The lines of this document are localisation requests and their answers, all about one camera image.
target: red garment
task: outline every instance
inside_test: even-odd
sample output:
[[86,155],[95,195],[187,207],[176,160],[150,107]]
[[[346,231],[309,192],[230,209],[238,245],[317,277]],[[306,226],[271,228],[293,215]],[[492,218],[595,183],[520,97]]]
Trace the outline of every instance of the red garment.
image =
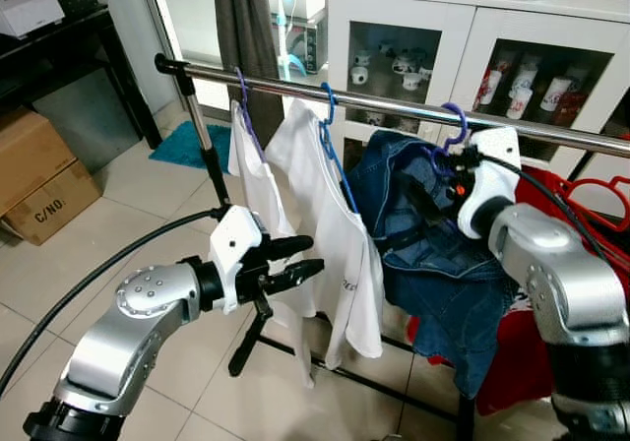
[[[559,177],[543,170],[527,167],[525,169],[556,195],[563,195]],[[552,217],[568,222],[564,214],[530,182],[519,181],[516,196],[517,202],[529,203]],[[603,246],[610,264],[624,286],[626,297],[630,300],[630,255],[609,242],[592,226],[587,225],[587,228]],[[523,298],[515,302],[499,325],[498,349],[476,397],[476,407],[481,415],[507,409],[518,402],[548,397],[553,392],[553,374],[546,346],[538,333],[530,301],[524,293],[522,296]],[[408,338],[412,342],[419,324],[419,318],[410,318],[407,329]],[[439,356],[429,358],[429,362],[433,365],[449,364],[446,359]]]

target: jeans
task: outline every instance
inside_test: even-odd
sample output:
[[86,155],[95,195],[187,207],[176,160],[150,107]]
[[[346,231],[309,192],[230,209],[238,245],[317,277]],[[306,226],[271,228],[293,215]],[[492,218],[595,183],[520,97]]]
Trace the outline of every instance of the jeans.
[[413,177],[424,186],[425,198],[440,210],[448,208],[449,185],[435,174],[425,152],[432,148],[418,138],[379,131],[347,179],[381,251],[386,298],[420,317],[414,350],[453,363],[457,387],[472,398],[490,367],[499,322],[518,286],[485,242],[466,238],[449,220],[428,220],[394,179],[400,172]]

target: chrome pole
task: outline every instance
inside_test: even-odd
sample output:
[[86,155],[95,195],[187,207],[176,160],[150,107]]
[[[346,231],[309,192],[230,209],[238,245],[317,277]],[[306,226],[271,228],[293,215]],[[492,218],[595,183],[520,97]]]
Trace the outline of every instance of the chrome pole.
[[[163,73],[174,73],[177,64],[170,60],[161,59],[157,64]],[[239,87],[238,76],[235,73],[221,69],[213,69],[199,64],[184,64],[180,66],[187,76],[196,79],[220,82],[230,86]],[[247,77],[247,88],[255,92],[263,92],[275,95],[290,95],[304,99],[328,102],[328,94],[318,87],[290,84],[280,80],[259,79]],[[350,94],[347,92],[333,92],[339,106],[349,106],[357,109],[368,109],[381,113],[397,114],[434,123],[458,126],[460,118],[457,114],[428,104],[412,103],[396,99],[381,98],[367,94]],[[630,158],[630,141],[617,138],[609,138],[594,133],[575,131],[558,126],[542,125],[528,121],[519,121],[509,118],[490,116],[487,114],[467,113],[469,126],[472,129],[500,128],[509,126],[516,129],[519,136],[545,141],[547,143],[568,146],[594,153],[603,153],[610,156]]]

